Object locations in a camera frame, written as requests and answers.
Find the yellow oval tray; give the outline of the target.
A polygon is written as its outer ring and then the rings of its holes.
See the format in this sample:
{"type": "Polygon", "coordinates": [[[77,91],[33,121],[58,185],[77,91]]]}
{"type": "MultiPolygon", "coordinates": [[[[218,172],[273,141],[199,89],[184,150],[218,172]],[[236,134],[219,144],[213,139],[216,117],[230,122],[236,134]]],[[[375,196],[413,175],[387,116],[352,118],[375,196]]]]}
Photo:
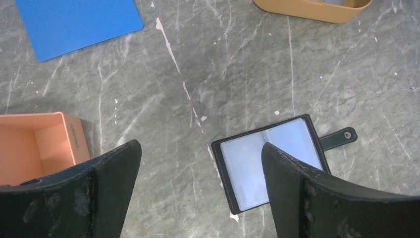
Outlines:
{"type": "Polygon", "coordinates": [[[329,23],[346,23],[372,0],[253,0],[262,10],[329,23]]]}

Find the black card holder wallet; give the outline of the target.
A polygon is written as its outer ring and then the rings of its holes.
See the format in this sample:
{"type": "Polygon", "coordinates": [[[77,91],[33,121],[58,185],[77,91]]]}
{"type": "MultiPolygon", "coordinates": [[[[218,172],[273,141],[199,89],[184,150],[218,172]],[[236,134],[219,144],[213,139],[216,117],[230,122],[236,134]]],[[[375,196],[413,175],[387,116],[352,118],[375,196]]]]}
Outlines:
{"type": "Polygon", "coordinates": [[[304,114],[214,141],[211,149],[230,212],[237,215],[268,203],[262,167],[262,148],[266,143],[330,172],[325,152],[357,139],[352,127],[319,137],[311,117],[304,114]]]}

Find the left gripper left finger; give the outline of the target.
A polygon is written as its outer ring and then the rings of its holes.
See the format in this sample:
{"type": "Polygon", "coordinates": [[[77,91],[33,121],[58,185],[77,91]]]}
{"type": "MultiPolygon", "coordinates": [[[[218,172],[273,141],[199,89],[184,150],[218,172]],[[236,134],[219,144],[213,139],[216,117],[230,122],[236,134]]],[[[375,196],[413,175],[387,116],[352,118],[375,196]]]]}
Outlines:
{"type": "Polygon", "coordinates": [[[133,139],[60,172],[1,186],[1,237],[120,237],[141,156],[133,139]]]}

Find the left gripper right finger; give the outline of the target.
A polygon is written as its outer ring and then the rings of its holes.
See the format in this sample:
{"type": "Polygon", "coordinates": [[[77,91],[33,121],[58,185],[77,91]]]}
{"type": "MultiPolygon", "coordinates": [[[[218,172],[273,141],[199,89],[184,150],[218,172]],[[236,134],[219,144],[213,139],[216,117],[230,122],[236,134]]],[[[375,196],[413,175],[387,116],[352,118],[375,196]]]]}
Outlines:
{"type": "Polygon", "coordinates": [[[417,238],[420,198],[354,184],[271,143],[262,167],[279,238],[417,238]]]}

